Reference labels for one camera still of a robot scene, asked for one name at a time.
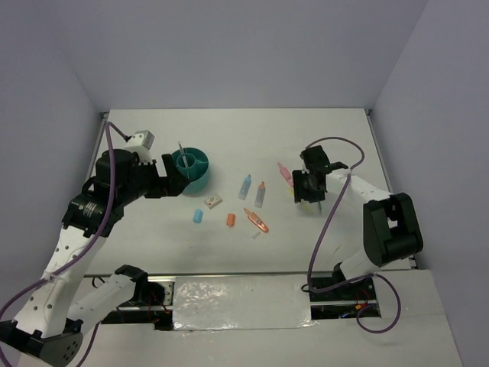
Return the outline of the clear pen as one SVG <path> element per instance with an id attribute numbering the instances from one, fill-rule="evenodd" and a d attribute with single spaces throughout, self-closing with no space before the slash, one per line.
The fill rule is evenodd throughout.
<path id="1" fill-rule="evenodd" d="M 189 165 L 188 165 L 188 160 L 186 158 L 186 152 L 184 151 L 183 146 L 182 146 L 180 141 L 178 141 L 178 146 L 179 146 L 179 150 L 180 150 L 180 156 L 181 156 L 182 161 L 183 161 L 183 165 L 185 168 L 188 168 Z"/>

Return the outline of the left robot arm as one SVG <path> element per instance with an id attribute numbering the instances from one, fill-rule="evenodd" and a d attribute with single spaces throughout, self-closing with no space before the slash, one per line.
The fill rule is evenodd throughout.
<path id="1" fill-rule="evenodd" d="M 122 265 L 91 294 L 73 300 L 127 205 L 141 197 L 179 196 L 188 186 L 170 155 L 163 155 L 162 161 L 163 177 L 147 154 L 124 149 L 102 154 L 94 176 L 69 203 L 42 278 L 25 291 L 29 298 L 17 315 L 1 323 L 3 343 L 50 366 L 67 366 L 81 349 L 83 337 L 115 308 L 151 298 L 157 286 L 149 282 L 147 272 Z"/>

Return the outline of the yellow thin pen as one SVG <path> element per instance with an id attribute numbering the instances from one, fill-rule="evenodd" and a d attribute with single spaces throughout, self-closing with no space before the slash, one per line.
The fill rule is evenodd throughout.
<path id="1" fill-rule="evenodd" d="M 287 190 L 291 196 L 294 196 L 294 192 L 293 192 L 292 187 L 288 187 Z M 307 202 L 301 201 L 301 202 L 299 202 L 299 205 L 306 212 L 313 213 L 313 210 L 311 209 L 310 205 Z"/>

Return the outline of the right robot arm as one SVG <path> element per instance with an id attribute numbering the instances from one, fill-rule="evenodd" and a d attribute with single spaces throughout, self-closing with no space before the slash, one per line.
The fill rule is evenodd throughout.
<path id="1" fill-rule="evenodd" d="M 355 165 L 331 162 L 321 146 L 300 153 L 303 169 L 294 170 L 294 202 L 318 203 L 333 193 L 337 199 L 316 241 L 307 271 L 307 286 L 314 294 L 333 293 L 349 299 L 359 289 L 359 281 L 372 276 L 385 265 L 409 258 L 423 250 L 423 237 L 411 197 L 391 193 L 353 174 Z M 362 240 L 359 250 L 335 265 L 332 286 L 313 286 L 313 268 L 322 240 L 341 203 L 361 214 Z"/>

